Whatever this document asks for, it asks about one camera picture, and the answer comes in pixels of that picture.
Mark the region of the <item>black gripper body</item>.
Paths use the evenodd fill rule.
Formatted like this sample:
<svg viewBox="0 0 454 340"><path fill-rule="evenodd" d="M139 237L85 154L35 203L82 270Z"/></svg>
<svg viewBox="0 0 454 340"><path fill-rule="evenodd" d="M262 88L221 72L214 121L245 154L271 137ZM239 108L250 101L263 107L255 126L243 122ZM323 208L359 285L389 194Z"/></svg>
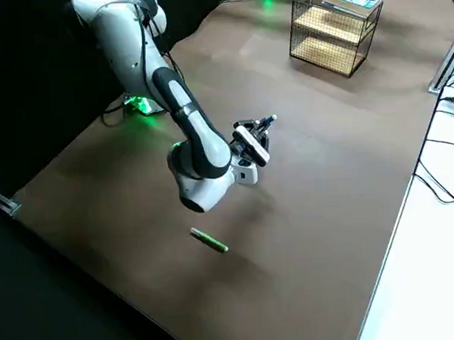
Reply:
<svg viewBox="0 0 454 340"><path fill-rule="evenodd" d="M239 137L249 137L249 138L257 138L258 137L258 120L255 119L244 119L238 120L234 122L232 137L239 138Z"/></svg>

